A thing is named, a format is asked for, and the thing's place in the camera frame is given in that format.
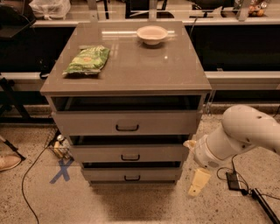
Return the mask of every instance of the terrazzo floor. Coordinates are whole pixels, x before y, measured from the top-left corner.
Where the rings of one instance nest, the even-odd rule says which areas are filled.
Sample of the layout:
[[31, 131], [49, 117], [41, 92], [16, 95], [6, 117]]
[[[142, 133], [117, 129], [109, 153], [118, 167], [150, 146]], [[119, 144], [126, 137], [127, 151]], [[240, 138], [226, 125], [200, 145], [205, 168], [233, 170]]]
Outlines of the terrazzo floor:
[[[228, 106], [212, 107], [211, 115], [203, 115], [193, 139], [215, 130]], [[275, 105], [255, 107], [270, 115], [277, 111]], [[280, 122], [279, 114], [275, 118]], [[227, 182], [218, 179], [215, 172], [197, 197], [189, 196], [188, 189], [198, 168], [191, 153], [176, 185], [89, 186], [76, 162], [64, 167], [69, 178], [60, 175], [54, 180], [60, 172], [59, 159], [51, 150], [45, 149], [54, 130], [52, 125], [0, 125], [0, 134], [26, 157], [16, 168], [0, 172], [0, 223], [37, 223], [22, 193], [23, 178], [30, 168], [24, 178], [24, 195], [41, 224], [272, 223], [256, 200], [229, 191]], [[0, 154], [10, 153], [11, 150], [1, 142]], [[250, 188], [280, 197], [280, 157], [275, 153], [258, 147], [237, 156], [234, 164]], [[225, 172], [221, 171], [220, 176], [225, 178]], [[263, 197], [280, 218], [280, 200]]]

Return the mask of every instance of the black chair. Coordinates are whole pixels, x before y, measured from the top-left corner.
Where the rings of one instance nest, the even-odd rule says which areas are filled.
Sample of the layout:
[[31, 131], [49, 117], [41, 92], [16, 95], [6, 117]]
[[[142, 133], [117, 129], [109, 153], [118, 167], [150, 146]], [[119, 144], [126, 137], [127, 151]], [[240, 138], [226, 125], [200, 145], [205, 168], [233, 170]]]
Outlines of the black chair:
[[10, 0], [0, 3], [0, 39], [12, 39], [35, 21], [28, 0]]
[[[149, 18], [150, 0], [126, 0], [125, 18]], [[164, 0], [163, 6], [157, 11], [157, 18], [174, 18], [169, 12], [165, 11], [167, 0]]]

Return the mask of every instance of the white bag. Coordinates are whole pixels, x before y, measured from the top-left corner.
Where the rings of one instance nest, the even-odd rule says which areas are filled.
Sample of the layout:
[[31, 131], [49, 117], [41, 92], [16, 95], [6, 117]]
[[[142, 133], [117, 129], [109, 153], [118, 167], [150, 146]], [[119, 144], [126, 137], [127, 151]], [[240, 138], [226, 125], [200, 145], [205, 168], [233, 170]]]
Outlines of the white bag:
[[65, 19], [70, 11], [70, 0], [33, 0], [30, 3], [36, 18]]

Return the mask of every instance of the blue tape x mark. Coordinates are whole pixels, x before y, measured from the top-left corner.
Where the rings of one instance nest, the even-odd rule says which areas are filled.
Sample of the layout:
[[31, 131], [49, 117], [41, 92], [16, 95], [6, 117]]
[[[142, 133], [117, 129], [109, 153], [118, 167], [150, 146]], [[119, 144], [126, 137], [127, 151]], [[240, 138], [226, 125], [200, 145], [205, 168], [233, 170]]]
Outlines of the blue tape x mark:
[[70, 159], [66, 164], [64, 164], [63, 159], [59, 161], [60, 171], [54, 176], [54, 178], [50, 181], [51, 184], [54, 184], [61, 176], [63, 176], [65, 181], [70, 179], [69, 174], [67, 172], [67, 168], [72, 164], [73, 160]]

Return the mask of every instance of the bag of chips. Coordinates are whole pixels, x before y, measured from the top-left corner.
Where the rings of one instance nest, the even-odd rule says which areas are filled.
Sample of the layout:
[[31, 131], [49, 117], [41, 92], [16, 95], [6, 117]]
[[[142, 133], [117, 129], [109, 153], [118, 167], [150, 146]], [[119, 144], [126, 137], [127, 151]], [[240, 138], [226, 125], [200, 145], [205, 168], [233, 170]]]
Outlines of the bag of chips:
[[63, 74], [98, 74], [108, 59], [109, 51], [102, 45], [88, 46], [73, 58]]

